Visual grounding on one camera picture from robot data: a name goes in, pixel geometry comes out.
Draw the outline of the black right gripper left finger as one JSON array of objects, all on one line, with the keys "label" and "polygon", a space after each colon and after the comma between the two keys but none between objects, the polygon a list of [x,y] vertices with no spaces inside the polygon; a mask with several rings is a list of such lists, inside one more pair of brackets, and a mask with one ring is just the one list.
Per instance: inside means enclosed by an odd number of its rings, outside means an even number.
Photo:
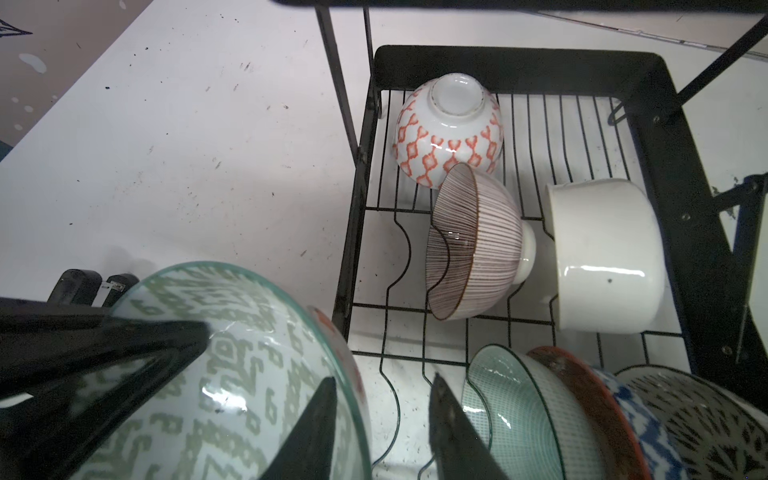
[{"label": "black right gripper left finger", "polygon": [[336,413],[336,380],[326,377],[260,479],[329,479]]}]

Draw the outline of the white maroon sunburst bowl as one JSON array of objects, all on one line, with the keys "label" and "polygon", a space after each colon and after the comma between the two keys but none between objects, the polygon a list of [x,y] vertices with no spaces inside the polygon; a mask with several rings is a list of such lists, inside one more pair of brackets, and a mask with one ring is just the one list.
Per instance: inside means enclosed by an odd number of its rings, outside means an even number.
[{"label": "white maroon sunburst bowl", "polygon": [[690,373],[636,365],[617,373],[661,421],[691,479],[765,479],[767,416]]}]

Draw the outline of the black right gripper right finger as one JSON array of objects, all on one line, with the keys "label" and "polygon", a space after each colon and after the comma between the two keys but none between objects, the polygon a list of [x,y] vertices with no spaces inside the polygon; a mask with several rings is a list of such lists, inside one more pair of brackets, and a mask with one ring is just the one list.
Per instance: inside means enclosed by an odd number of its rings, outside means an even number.
[{"label": "black right gripper right finger", "polygon": [[430,391],[429,444],[439,479],[508,479],[439,374]]}]

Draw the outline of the white ceramic bowl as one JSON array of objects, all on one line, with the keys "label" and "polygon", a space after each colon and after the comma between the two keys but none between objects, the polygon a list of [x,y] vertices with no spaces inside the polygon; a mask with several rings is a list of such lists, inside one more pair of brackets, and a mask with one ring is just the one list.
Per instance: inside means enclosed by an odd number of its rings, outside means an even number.
[{"label": "white ceramic bowl", "polygon": [[645,193],[625,179],[550,185],[544,206],[555,248],[557,328],[607,334],[648,328],[667,273]]}]

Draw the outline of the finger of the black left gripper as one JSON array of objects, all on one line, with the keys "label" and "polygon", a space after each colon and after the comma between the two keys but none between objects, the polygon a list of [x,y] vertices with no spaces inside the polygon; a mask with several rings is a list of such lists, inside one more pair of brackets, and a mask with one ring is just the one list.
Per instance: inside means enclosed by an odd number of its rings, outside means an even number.
[{"label": "finger of the black left gripper", "polygon": [[205,352],[202,321],[120,319],[106,308],[1,301],[1,476],[67,479]]}]

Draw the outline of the pink ribbed bowl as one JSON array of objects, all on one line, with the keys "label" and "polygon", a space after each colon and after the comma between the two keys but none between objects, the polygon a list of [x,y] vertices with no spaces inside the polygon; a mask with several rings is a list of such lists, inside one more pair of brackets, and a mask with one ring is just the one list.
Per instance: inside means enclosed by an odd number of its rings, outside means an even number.
[{"label": "pink ribbed bowl", "polygon": [[535,233],[520,207],[493,176],[455,165],[430,219],[426,293],[440,321],[470,318],[524,283],[537,253]]}]

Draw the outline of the white red patterned bowl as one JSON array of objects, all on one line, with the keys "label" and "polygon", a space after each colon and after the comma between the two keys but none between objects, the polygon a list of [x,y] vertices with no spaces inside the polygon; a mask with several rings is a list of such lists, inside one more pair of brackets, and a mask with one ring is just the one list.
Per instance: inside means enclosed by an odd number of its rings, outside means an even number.
[{"label": "white red patterned bowl", "polygon": [[438,189],[459,163],[493,175],[503,144],[503,116],[495,97],[474,77],[448,73],[407,97],[392,148],[407,177]]}]

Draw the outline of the green geometric pattern bowl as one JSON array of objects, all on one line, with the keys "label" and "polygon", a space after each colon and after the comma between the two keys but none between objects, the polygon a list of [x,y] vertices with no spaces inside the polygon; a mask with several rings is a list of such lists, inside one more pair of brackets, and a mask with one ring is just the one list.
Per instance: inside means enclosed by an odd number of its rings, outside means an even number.
[{"label": "green geometric pattern bowl", "polygon": [[371,477],[363,381],[343,336],[320,310],[244,268],[196,261],[148,276],[111,315],[203,321],[209,343],[113,432],[77,478],[256,479],[327,377],[337,385],[330,475]]}]

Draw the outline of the green patterned bowl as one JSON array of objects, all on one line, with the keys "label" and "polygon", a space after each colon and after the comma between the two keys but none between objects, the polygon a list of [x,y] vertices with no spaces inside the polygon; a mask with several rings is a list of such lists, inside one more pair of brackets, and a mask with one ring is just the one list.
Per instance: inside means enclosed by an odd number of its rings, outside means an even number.
[{"label": "green patterned bowl", "polygon": [[566,385],[527,355],[496,344],[473,357],[463,411],[511,479],[606,479],[588,416]]}]

